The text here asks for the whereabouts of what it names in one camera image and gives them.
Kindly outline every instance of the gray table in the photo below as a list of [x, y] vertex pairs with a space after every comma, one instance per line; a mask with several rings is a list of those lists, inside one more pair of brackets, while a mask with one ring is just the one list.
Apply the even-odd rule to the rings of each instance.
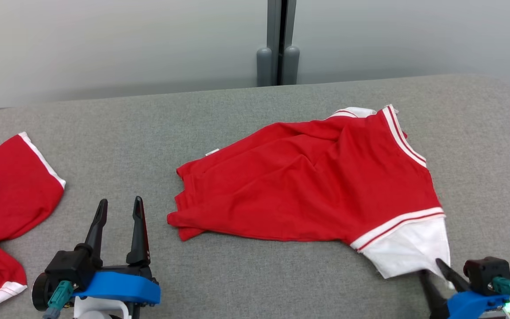
[[[348, 106], [393, 103], [409, 142], [427, 157], [447, 212], [453, 267], [510, 261], [510, 87], [444, 75], [66, 101], [0, 111], [0, 143], [26, 131], [67, 182], [58, 208], [1, 243], [30, 283], [57, 250], [85, 238], [109, 200], [102, 258], [124, 263], [133, 199], [142, 196], [162, 305], [142, 318], [427, 318], [417, 279], [384, 280], [340, 242], [273, 242], [207, 233], [188, 242], [166, 224], [182, 190], [176, 167], [276, 121], [322, 119]], [[34, 319], [29, 291], [0, 319]]]

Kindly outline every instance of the blue plastic bracket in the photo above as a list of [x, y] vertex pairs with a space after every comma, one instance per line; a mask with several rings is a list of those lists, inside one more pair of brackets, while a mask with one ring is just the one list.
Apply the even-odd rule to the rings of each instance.
[[504, 305], [509, 298], [508, 295], [484, 296], [473, 291], [456, 293], [448, 299], [449, 319], [477, 319], [485, 311]]
[[74, 297], [94, 297], [130, 303], [160, 303], [160, 287], [141, 276], [119, 274], [113, 271], [97, 272], [83, 292]]

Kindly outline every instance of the gray fabric surface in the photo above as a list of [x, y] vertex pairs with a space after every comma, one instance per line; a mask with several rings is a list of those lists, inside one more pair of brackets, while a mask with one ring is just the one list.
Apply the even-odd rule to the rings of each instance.
[[[339, 242], [273, 242], [206, 233], [181, 242], [166, 224], [182, 190], [175, 169], [276, 121], [309, 121], [336, 109], [400, 111], [409, 143], [428, 160], [447, 213], [453, 267], [510, 261], [510, 87], [477, 75], [230, 89], [68, 101], [0, 111], [0, 143], [26, 131], [66, 180], [54, 214], [0, 245], [30, 284], [57, 250], [85, 238], [109, 200], [102, 258], [130, 247], [134, 196], [144, 200], [151, 268], [162, 304], [142, 318], [427, 318], [417, 279], [384, 280]], [[0, 319], [34, 319], [30, 292], [0, 305]], [[63, 317], [69, 317], [67, 311]]]

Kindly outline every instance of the white wall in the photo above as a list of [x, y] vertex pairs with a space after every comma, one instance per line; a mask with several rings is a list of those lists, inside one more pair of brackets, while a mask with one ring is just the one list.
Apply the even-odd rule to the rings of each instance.
[[297, 0], [298, 83], [485, 73], [510, 83], [510, 1]]
[[0, 107], [256, 85], [260, 0], [0, 0]]

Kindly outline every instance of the folded red shirt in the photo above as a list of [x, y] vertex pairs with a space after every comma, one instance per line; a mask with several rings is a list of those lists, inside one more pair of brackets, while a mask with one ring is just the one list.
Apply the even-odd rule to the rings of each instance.
[[444, 212], [425, 158], [396, 112], [359, 108], [276, 123], [180, 167], [167, 216], [182, 240], [204, 230], [280, 241], [341, 240], [384, 277], [449, 263]]
[[[0, 241], [25, 234], [54, 210], [65, 181], [26, 133], [0, 145]], [[27, 288], [23, 267], [0, 249], [0, 303]]]

